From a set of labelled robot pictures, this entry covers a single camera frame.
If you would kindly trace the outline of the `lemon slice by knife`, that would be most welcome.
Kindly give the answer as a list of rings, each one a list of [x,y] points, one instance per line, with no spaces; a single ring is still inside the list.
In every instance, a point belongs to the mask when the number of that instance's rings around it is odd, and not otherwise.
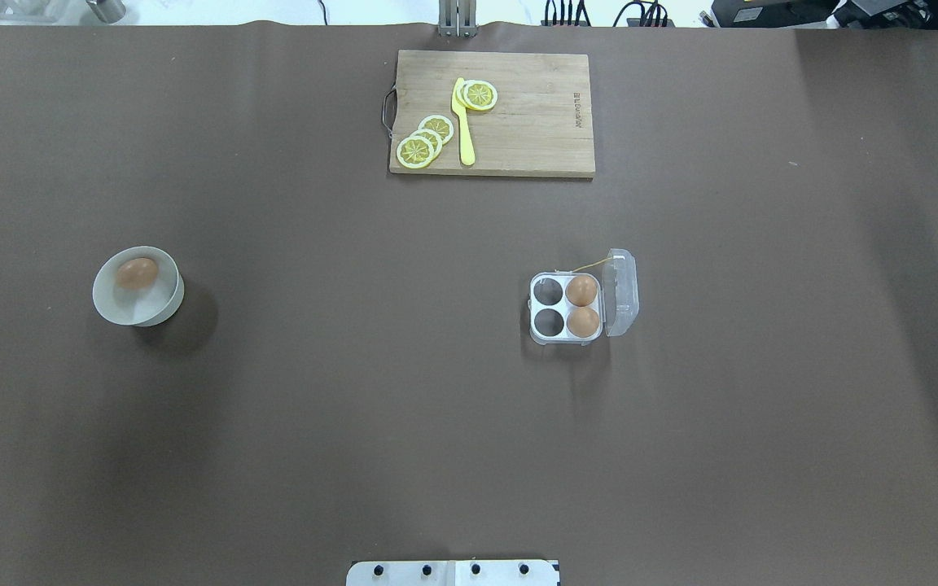
[[[477,112],[492,110],[498,100],[495,86],[483,79],[466,79],[459,89],[459,96],[467,110]]]

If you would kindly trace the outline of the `lemon slice under knife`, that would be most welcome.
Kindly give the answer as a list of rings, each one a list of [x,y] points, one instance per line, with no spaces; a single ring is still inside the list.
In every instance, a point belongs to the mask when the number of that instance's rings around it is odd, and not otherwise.
[[[465,99],[464,85],[465,85],[464,78],[458,78],[458,80],[455,81],[454,90],[453,90],[454,101],[458,105],[461,105],[462,108],[465,108],[465,110],[473,110],[473,106],[470,105],[468,101]]]

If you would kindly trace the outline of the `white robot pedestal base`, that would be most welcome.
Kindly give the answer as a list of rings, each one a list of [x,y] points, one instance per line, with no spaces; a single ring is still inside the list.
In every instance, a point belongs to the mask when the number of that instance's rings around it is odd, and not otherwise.
[[[361,561],[347,571],[346,585],[559,585],[558,561],[464,559]]]

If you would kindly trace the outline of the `brown egg box rear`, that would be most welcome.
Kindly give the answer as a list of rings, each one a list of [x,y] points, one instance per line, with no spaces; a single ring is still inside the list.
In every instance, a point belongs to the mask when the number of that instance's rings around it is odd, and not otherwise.
[[[578,274],[565,286],[565,296],[576,307],[589,307],[596,300],[598,282],[589,274]]]

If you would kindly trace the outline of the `white ceramic bowl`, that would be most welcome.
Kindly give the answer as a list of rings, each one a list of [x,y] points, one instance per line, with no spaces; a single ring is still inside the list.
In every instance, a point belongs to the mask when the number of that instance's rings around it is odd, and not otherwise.
[[[159,277],[149,288],[130,291],[115,284],[120,264],[134,257],[151,257],[159,264]],[[185,281],[172,256],[157,247],[137,246],[117,252],[102,265],[92,286],[99,315],[119,326],[150,327],[171,318],[185,297]]]

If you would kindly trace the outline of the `clear plastic egg box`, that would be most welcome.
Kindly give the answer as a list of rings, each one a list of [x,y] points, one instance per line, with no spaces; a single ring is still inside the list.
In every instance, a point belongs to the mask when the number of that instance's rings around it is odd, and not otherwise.
[[[539,272],[528,284],[528,332],[542,346],[587,346],[623,336],[642,307],[636,257],[612,248],[574,270]]]

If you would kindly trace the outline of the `lemon slice middle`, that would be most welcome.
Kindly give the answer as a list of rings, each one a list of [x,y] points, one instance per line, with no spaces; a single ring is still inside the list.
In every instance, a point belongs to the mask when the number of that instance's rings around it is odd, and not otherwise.
[[[429,150],[432,153],[431,157],[439,155],[444,146],[443,137],[432,129],[418,129],[416,133],[412,134],[412,137],[424,138],[427,141],[429,147],[431,147],[431,150]]]

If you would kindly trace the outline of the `brown egg box front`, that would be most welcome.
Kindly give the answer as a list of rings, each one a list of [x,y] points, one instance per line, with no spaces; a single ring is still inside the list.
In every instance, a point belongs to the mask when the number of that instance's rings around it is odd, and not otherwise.
[[[596,335],[602,327],[599,314],[590,307],[574,308],[568,315],[567,329],[574,337],[588,339]]]

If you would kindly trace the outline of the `brown egg box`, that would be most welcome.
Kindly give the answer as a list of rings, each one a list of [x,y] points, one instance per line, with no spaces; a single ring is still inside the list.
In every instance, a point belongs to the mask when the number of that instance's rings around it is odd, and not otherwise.
[[[599,314],[590,307],[574,308],[568,315],[567,329],[574,337],[588,339],[596,335],[602,327]]]
[[[596,300],[598,282],[589,274],[578,274],[565,286],[565,296],[576,307],[589,307]]]

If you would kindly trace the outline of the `yellow plastic knife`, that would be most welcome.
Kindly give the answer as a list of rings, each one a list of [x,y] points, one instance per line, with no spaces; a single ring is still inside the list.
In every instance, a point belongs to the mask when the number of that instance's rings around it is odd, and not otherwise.
[[[474,150],[474,145],[469,129],[469,120],[467,116],[467,110],[462,108],[461,105],[458,105],[454,101],[453,93],[451,93],[450,99],[450,110],[455,114],[455,118],[458,120],[458,151],[459,151],[459,162],[462,166],[471,167],[476,163],[476,150]]]

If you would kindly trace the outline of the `lemon slice upper left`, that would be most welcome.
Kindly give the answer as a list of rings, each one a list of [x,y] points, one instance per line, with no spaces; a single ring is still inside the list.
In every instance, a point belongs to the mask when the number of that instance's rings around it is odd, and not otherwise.
[[[439,134],[444,145],[449,143],[454,136],[453,121],[443,115],[425,116],[425,118],[421,119],[418,129],[431,130],[433,133]]]

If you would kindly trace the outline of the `wooden cutting board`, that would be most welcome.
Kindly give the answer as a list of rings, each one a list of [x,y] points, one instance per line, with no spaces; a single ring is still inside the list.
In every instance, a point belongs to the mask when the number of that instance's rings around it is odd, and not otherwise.
[[[458,120],[450,110],[457,78],[491,82],[490,111],[467,111],[476,163],[462,166]],[[390,169],[448,177],[591,179],[596,172],[590,62],[587,55],[401,50],[396,59]],[[423,169],[397,163],[397,144],[421,119],[447,116],[454,136]]]

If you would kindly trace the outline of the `aluminium frame post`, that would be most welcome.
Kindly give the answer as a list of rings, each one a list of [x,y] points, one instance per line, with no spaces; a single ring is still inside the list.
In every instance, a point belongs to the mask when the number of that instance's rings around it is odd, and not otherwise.
[[[446,38],[473,38],[479,32],[476,0],[440,0],[438,34]]]

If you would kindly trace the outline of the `brown egg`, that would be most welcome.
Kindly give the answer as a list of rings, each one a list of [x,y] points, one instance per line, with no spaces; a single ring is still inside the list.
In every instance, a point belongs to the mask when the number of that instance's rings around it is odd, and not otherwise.
[[[130,291],[146,289],[156,282],[159,271],[159,264],[151,257],[134,257],[120,264],[115,273],[115,284]]]

